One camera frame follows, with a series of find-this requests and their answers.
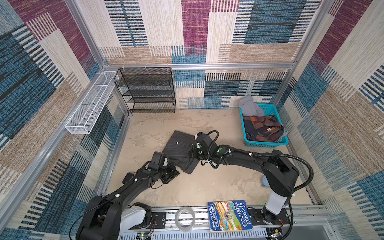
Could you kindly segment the dark grey pinstripe shirt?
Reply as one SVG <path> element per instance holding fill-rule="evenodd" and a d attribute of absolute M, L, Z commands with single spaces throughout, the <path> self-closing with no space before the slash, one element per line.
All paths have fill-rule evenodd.
<path fill-rule="evenodd" d="M 191 175 L 199 159 L 193 157 L 193 149 L 196 146 L 194 135 L 181 131 L 174 131 L 163 149 L 167 159 L 184 173 Z"/>

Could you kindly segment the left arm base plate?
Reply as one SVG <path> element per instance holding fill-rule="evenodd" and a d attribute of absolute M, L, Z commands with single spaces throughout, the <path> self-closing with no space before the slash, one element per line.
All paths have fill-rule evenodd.
<path fill-rule="evenodd" d="M 130 228 L 130 230 L 149 230 L 151 228 L 165 229 L 166 227 L 166 212 L 152 212 L 151 220 L 148 225 L 142 224 L 142 226 L 136 225 Z"/>

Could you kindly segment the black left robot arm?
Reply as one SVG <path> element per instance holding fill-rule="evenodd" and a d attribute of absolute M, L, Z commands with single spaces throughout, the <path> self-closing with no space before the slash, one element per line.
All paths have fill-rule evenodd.
<path fill-rule="evenodd" d="M 135 174 L 126 175 L 120 188 L 104 197 L 91 199 L 85 213 L 79 217 L 82 221 L 75 239 L 117 240 L 120 237 L 123 211 L 129 204 L 158 180 L 168 184 L 179 174 L 165 154 L 154 152 L 152 159 L 144 163 Z"/>

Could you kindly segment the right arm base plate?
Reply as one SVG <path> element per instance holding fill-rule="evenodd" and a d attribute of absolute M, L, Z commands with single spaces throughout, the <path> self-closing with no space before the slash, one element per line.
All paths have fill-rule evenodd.
<path fill-rule="evenodd" d="M 290 215 L 286 209 L 281 209 L 278 215 L 275 215 L 264 208 L 248 207 L 248 213 L 251 217 L 253 226 L 263 225 L 289 225 L 291 223 Z"/>

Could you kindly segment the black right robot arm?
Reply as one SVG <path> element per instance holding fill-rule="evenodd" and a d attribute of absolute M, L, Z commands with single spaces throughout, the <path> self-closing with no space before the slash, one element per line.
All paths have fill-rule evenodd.
<path fill-rule="evenodd" d="M 208 163 L 213 169 L 223 166 L 239 166 L 262 173 L 271 188 L 271 193 L 261 214 L 266 224 L 277 221 L 283 207 L 289 203 L 299 177 L 299 170 L 280 151 L 253 153 L 228 145 L 216 144 L 217 137 L 199 132 L 190 155 Z"/>

